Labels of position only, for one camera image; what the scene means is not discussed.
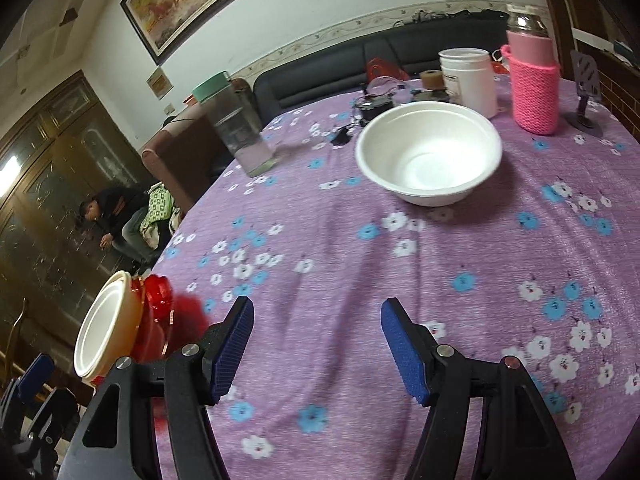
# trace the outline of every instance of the blue gripper pad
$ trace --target blue gripper pad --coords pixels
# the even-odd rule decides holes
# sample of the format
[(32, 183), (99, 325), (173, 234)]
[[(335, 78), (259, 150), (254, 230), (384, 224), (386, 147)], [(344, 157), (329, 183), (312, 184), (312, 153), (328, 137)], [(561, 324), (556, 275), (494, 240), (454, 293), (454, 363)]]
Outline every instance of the blue gripper pad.
[(404, 387), (409, 395), (415, 397), (415, 400), (424, 406), (430, 395), (425, 379), (424, 363), (402, 326), (398, 317), (400, 314), (397, 312), (398, 307), (408, 319), (398, 300), (386, 300), (382, 304), (380, 313), (382, 332), (385, 333), (386, 342), (396, 361)]
[(42, 385), (51, 377), (56, 365), (53, 359), (46, 354), (40, 354), (36, 357), (24, 375), (20, 378), (18, 384), (19, 399), (28, 404), (38, 394)]
[(248, 298), (240, 297), (226, 316), (224, 325), (230, 323), (222, 348), (212, 362), (210, 394), (214, 402), (229, 393), (236, 376), (242, 354), (254, 328), (254, 304)]

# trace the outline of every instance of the white plastic cup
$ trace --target white plastic cup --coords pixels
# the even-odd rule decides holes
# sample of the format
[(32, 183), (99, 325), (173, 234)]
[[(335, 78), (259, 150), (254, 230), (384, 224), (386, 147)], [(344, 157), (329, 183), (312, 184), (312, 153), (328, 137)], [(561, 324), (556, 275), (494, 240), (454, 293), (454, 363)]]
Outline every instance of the white plastic cup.
[(494, 69), (481, 48), (449, 48), (439, 53), (451, 102), (471, 108), (487, 119), (498, 113)]

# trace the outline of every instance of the pink knitted bottle sleeve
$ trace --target pink knitted bottle sleeve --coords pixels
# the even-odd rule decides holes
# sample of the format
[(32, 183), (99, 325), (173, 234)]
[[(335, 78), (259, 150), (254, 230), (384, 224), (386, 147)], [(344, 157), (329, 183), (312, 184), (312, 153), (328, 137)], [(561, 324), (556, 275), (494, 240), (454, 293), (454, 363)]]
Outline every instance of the pink knitted bottle sleeve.
[(513, 118), (532, 134), (553, 133), (558, 125), (559, 65), (538, 66), (519, 61), (511, 55), (507, 44), (501, 52), (509, 60)]

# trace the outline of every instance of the black leather sofa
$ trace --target black leather sofa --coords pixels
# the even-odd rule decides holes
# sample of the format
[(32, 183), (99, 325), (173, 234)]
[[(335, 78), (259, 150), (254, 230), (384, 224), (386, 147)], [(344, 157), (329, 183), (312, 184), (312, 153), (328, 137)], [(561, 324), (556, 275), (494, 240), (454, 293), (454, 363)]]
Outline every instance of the black leather sofa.
[(411, 23), (327, 47), (260, 74), (254, 83), (258, 113), (268, 124), (287, 110), (358, 89), (374, 57), (410, 75), (440, 67), (438, 53), (469, 46), (492, 52), (506, 43), (507, 14), (463, 11), (447, 18)]

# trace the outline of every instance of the table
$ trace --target table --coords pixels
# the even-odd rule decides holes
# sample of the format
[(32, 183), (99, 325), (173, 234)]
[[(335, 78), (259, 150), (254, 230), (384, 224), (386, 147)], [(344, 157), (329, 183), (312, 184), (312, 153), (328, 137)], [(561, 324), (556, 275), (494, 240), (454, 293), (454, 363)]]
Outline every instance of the table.
[[(249, 296), (255, 327), (232, 390), (210, 420), (233, 479), (402, 479), (426, 420), (408, 396), (380, 306), (465, 355), (526, 364), (578, 480), (596, 479), (640, 415), (640, 146), (601, 105), (602, 140), (561, 121), (551, 137), (511, 117), (497, 76), (500, 168), (467, 199), (428, 209), (365, 179), (350, 121), (357, 94), (274, 119), (284, 160), (248, 178), (233, 163), (196, 204), (155, 272), (219, 322)], [(575, 110), (561, 82), (561, 111)], [(472, 401), (459, 477), (469, 478), (481, 402)], [(174, 478), (166, 434), (159, 451)]]

